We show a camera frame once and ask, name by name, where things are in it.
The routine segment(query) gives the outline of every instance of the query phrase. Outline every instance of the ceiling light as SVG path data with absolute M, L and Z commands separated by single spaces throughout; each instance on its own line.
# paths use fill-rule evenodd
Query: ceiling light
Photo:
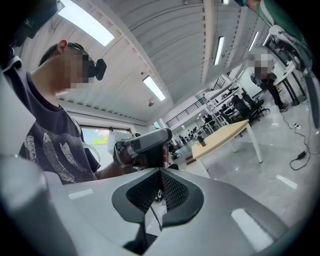
M 220 60 L 220 56 L 221 56 L 221 52 L 222 52 L 222 47 L 224 46 L 224 40 L 225 40 L 225 37 L 224 37 L 224 36 L 220 36 L 220 37 L 219 37 L 218 49 L 217 49 L 217 51 L 216 51 L 214 65 L 217 65 L 218 62 L 219 62 L 219 60 Z
M 153 81 L 150 75 L 148 75 L 145 79 L 142 80 L 146 86 L 158 97 L 158 99 L 162 102 L 166 97 Z
M 84 32 L 92 36 L 103 46 L 106 46 L 115 37 L 94 17 L 71 0 L 61 0 L 64 8 L 58 15 L 67 19 Z
M 255 33 L 255 36 L 254 36 L 253 41 L 252 41 L 252 43 L 251 43 L 251 46 L 250 46 L 250 48 L 249 48 L 249 52 L 251 51 L 252 47 L 254 46 L 258 34 L 259 34 L 259 32 Z
M 238 77 L 237 77 L 236 79 L 238 79 L 238 78 L 242 75 L 242 73 L 243 73 L 244 71 L 245 71 L 245 70 L 242 69 L 241 73 L 238 75 Z
M 265 44 L 267 43 L 269 37 L 270 37 L 270 33 L 266 36 L 266 39 L 264 40 L 262 46 L 265 46 Z

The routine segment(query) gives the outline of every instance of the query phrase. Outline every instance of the graphic print t-shirt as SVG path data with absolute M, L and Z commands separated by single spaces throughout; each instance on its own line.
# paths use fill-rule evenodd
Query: graphic print t-shirt
M 36 121 L 25 138 L 20 156 L 46 172 L 59 175 L 63 184 L 96 180 L 99 164 L 83 147 L 83 134 L 62 107 L 48 102 L 36 89 L 29 72 L 11 68 L 6 73 L 16 95 Z

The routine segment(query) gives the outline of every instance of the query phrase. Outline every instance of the gray floor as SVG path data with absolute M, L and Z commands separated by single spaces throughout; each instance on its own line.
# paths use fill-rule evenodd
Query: gray floor
M 290 102 L 288 93 L 284 88 L 280 93 L 284 101 Z M 259 163 L 254 147 L 248 133 L 243 137 L 236 137 L 234 145 L 238 152 L 234 153 L 230 146 L 225 145 L 208 154 L 203 163 L 208 168 L 212 179 L 231 184 L 261 204 L 276 213 L 289 227 L 303 217 L 306 217 L 313 204 L 319 187 L 320 155 L 311 155 L 306 167 L 294 171 L 289 162 L 306 150 L 304 138 L 295 134 L 283 121 L 283 116 L 274 105 L 269 93 L 262 95 L 265 107 L 270 113 L 252 125 L 252 130 L 258 141 L 263 162 Z M 306 136 L 309 134 L 309 105 L 307 102 L 299 106 L 288 107 L 283 113 L 291 126 L 299 124 L 301 129 L 297 132 Z M 320 134 L 314 129 L 311 118 L 310 151 L 320 151 Z M 306 163 L 308 155 L 292 163 L 298 168 Z M 196 162 L 186 165 L 181 163 L 180 170 L 197 174 Z M 292 188 L 282 182 L 277 176 L 283 176 L 296 184 Z

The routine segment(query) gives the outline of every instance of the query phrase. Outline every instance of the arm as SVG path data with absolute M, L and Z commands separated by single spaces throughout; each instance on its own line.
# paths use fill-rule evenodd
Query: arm
M 120 158 L 121 158 L 121 161 L 127 165 L 132 163 L 132 159 L 130 158 L 127 151 L 125 151 L 125 150 L 120 152 Z M 127 168 L 121 168 L 121 167 L 117 166 L 114 162 L 112 162 L 106 168 L 104 168 L 102 170 L 97 170 L 95 172 L 95 176 L 98 180 L 102 180 L 102 179 L 108 179 L 108 178 L 112 178 L 112 177 L 125 175 L 128 173 L 129 172 L 128 172 Z
M 108 179 L 108 178 L 117 177 L 125 174 L 127 174 L 126 169 L 117 166 L 114 162 L 109 164 L 106 168 L 102 170 L 97 170 L 95 172 L 95 176 L 98 180 Z

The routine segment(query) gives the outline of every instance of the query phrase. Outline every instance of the ceiling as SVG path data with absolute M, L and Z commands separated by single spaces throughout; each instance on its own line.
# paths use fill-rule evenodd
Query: ceiling
M 187 0 L 187 4 L 182 0 L 73 1 L 105 26 L 114 35 L 113 41 L 103 47 L 56 15 L 34 39 L 25 42 L 23 66 L 31 70 L 37 67 L 48 47 L 62 39 L 81 44 L 94 60 L 104 59 L 104 78 L 90 84 L 89 89 L 77 89 L 58 98 L 73 104 L 75 111 L 81 106 L 140 125 L 159 119 L 242 62 L 256 31 L 261 32 L 257 44 L 262 44 L 268 34 L 268 27 L 254 12 L 241 9 L 232 0 L 228 5 L 221 0 Z M 208 3 L 212 11 L 205 11 Z M 220 36 L 225 37 L 222 57 L 214 66 Z M 147 75 L 166 96 L 162 102 L 143 84 Z M 154 102 L 152 107 L 148 107 L 149 101 Z

